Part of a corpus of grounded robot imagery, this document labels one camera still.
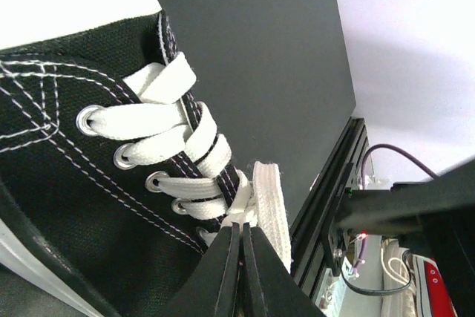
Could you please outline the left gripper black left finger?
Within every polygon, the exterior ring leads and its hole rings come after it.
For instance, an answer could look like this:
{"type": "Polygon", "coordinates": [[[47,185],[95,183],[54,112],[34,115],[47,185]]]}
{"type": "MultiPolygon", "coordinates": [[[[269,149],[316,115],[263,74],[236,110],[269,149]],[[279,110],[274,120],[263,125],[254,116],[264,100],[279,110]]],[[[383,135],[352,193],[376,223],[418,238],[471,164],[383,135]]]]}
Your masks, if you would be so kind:
{"type": "Polygon", "coordinates": [[[234,316],[240,272],[240,227],[222,228],[197,268],[165,305],[163,316],[234,316]]]}

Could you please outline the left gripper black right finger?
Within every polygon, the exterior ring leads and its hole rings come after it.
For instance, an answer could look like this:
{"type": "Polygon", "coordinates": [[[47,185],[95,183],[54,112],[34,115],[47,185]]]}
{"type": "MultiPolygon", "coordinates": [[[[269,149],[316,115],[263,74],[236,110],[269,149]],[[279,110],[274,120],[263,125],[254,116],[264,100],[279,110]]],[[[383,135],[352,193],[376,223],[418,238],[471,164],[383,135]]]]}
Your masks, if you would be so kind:
{"type": "Polygon", "coordinates": [[[243,225],[241,286],[245,316],[318,317],[259,227],[243,225]]]}

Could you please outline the white shoelace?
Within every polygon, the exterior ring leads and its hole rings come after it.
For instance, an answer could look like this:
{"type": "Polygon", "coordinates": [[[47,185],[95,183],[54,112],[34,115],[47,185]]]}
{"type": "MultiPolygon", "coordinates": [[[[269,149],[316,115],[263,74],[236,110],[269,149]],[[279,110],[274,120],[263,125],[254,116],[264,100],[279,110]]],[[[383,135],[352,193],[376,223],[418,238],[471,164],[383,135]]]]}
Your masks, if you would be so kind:
{"type": "Polygon", "coordinates": [[[218,220],[221,226],[260,227],[289,269],[291,240],[278,165],[255,162],[252,179],[237,171],[238,183],[233,187],[225,171],[232,150],[206,104],[193,105],[199,114],[186,113],[183,96],[195,82],[184,53],[178,53],[167,65],[151,63],[126,78],[140,103],[88,106],[77,115],[76,126],[83,134],[123,141],[114,155],[120,169],[162,163],[177,154],[190,158],[197,173],[190,178],[153,173],[147,189],[172,196],[171,208],[179,215],[218,220]]]}

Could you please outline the black white sneaker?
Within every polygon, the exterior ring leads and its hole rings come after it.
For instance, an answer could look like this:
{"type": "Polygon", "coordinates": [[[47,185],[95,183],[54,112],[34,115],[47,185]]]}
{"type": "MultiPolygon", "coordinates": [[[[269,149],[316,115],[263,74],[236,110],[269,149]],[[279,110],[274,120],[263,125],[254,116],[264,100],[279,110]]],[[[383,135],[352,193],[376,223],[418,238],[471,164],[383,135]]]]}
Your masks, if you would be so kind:
{"type": "Polygon", "coordinates": [[[1,0],[1,263],[87,316],[162,316],[226,227],[147,189],[190,158],[120,169],[123,141],[76,126],[140,103],[126,78],[178,53],[157,0],[1,0]]]}

